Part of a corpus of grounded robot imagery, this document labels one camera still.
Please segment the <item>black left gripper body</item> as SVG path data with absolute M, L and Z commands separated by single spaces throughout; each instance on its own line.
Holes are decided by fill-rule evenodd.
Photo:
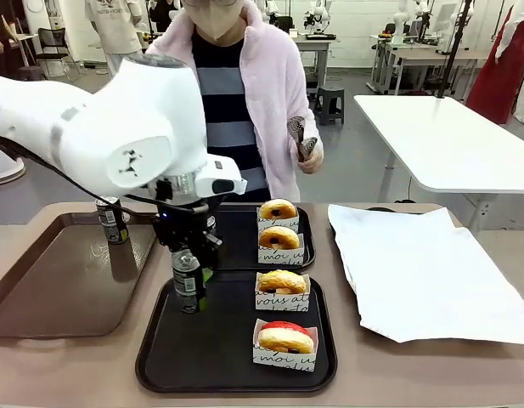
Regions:
M 158 213 L 152 225 L 159 243 L 171 252 L 188 248 L 197 258 L 214 258 L 223 240 L 213 231 L 210 218 L 214 209 L 201 199 L 183 206 L 156 204 Z

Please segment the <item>person's left hand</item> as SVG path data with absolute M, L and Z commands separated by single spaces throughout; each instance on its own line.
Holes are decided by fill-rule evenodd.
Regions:
M 315 174 L 323 164 L 324 160 L 324 148 L 321 144 L 317 144 L 312 154 L 304 161 L 297 163 L 300 170 L 305 174 Z

